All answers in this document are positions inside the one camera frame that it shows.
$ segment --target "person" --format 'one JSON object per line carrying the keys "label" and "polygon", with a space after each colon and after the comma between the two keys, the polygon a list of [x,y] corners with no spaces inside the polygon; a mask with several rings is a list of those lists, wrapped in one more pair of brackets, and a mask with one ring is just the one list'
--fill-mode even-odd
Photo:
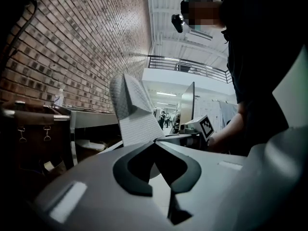
{"label": "person", "polygon": [[248,155],[253,145],[266,143],[288,128],[272,92],[308,38],[306,0],[184,1],[181,12],[189,26],[224,28],[229,44],[227,68],[238,113],[210,138],[208,149],[228,151],[236,137],[241,142],[236,154]]}
{"label": "person", "polygon": [[170,121],[170,114],[167,113],[167,115],[166,115],[166,125],[167,125],[167,128],[169,126],[169,121]]}
{"label": "person", "polygon": [[170,134],[176,134],[179,132],[180,119],[181,119],[181,113],[178,111],[173,117],[172,128],[171,128]]}
{"label": "person", "polygon": [[160,125],[162,130],[164,130],[165,118],[166,118],[165,112],[162,111],[162,113],[160,114],[160,117],[159,117],[159,125]]}

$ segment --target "white ceiling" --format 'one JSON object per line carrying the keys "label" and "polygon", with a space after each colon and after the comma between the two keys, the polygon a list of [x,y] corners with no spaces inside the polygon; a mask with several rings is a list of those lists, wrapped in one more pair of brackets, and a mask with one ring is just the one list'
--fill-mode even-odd
{"label": "white ceiling", "polygon": [[228,44],[220,29],[204,26],[203,32],[213,38],[202,39],[197,43],[192,41],[187,25],[184,25],[183,33],[178,33],[174,28],[171,16],[180,13],[181,1],[149,0],[153,54],[188,59],[227,70]]}
{"label": "white ceiling", "polygon": [[[176,108],[177,102],[181,101],[182,94],[187,89],[187,86],[184,85],[176,85],[176,84],[169,84],[169,83],[162,83],[155,81],[143,81],[143,83],[148,90],[148,93],[150,95],[154,107],[168,108],[174,110]],[[175,94],[176,96],[161,95],[157,94],[157,92],[171,93]]]}

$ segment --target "person's arm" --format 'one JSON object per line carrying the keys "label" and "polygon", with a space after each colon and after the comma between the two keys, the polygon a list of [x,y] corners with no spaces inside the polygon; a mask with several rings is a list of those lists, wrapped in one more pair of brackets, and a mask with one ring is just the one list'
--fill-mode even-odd
{"label": "person's arm", "polygon": [[223,152],[230,148],[228,142],[234,138],[235,135],[243,131],[245,127],[245,105],[244,102],[238,104],[237,114],[232,118],[230,123],[218,133],[213,134],[208,142],[208,150],[212,152]]}

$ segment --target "black shirt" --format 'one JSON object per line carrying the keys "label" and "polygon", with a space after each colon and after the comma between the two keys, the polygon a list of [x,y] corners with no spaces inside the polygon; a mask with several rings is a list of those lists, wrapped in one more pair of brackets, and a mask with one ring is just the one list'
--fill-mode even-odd
{"label": "black shirt", "polygon": [[166,115],[160,115],[160,122],[163,122],[166,118]]}
{"label": "black shirt", "polygon": [[220,19],[229,42],[228,69],[247,111],[244,152],[288,128],[272,92],[305,40],[303,0],[224,0]]}

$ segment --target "hand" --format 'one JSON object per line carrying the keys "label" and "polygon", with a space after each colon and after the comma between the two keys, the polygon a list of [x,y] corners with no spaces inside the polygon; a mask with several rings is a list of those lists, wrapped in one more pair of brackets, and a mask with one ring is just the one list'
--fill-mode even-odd
{"label": "hand", "polygon": [[220,153],[226,150],[225,142],[213,134],[207,141],[207,151]]}

